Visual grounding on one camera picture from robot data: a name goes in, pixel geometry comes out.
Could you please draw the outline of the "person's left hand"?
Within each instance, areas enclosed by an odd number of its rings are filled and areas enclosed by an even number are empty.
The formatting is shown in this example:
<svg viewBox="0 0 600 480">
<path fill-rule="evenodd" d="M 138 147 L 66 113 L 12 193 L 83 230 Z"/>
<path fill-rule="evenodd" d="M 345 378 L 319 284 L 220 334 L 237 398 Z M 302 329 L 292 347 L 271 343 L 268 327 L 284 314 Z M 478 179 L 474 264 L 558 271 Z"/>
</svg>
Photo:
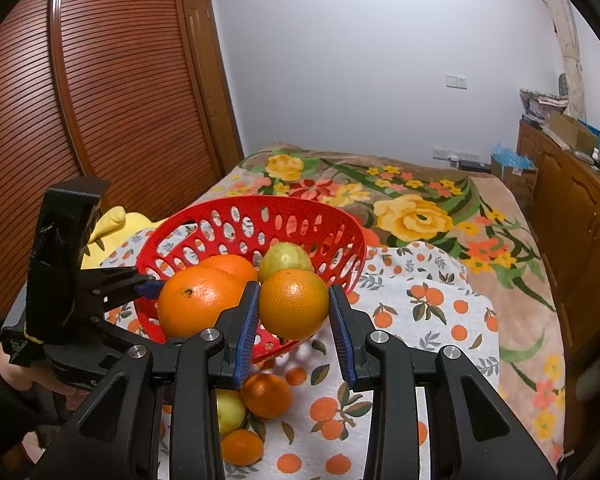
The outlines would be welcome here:
<svg viewBox="0 0 600 480">
<path fill-rule="evenodd" d="M 0 375 L 17 391 L 29 391 L 34 385 L 58 393 L 66 400 L 66 408 L 75 411 L 90 394 L 88 391 L 63 384 L 46 362 L 34 362 L 29 367 L 12 364 L 0 344 Z"/>
</svg>

